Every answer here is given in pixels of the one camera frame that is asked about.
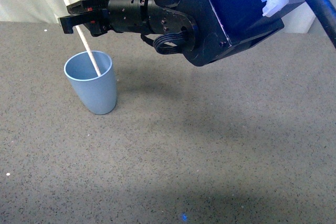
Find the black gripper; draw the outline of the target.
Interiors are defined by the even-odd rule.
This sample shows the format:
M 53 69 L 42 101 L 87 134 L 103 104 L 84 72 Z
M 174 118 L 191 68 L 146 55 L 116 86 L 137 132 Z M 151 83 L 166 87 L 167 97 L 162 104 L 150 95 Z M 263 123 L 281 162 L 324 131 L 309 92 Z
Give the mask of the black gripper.
M 65 34 L 73 34 L 73 27 L 84 25 L 92 36 L 109 30 L 116 33 L 163 34 L 163 8 L 154 0 L 80 0 L 67 5 L 69 16 L 60 17 Z

